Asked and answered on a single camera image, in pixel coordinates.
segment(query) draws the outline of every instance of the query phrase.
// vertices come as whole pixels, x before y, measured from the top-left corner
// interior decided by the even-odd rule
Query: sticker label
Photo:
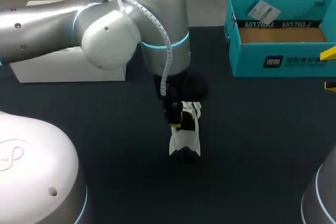
[[[280,15],[280,13],[280,10],[260,0],[248,15],[269,25]]]
[[[264,62],[264,68],[280,68],[283,58],[282,55],[267,56]]]
[[[321,61],[320,57],[287,57],[286,67],[325,67],[327,61]]]
[[[273,27],[273,28],[286,28],[286,27],[314,27],[321,26],[321,20],[274,20],[269,25],[261,21],[253,20],[237,20],[238,27]]]

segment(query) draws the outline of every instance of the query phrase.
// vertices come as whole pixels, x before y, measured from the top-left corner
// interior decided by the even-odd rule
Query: black table
[[[127,82],[19,84],[0,71],[0,110],[72,139],[95,223],[299,224],[302,194],[334,145],[323,79],[236,79],[223,27],[191,28],[207,76],[200,160],[169,159],[170,128],[140,52]]]

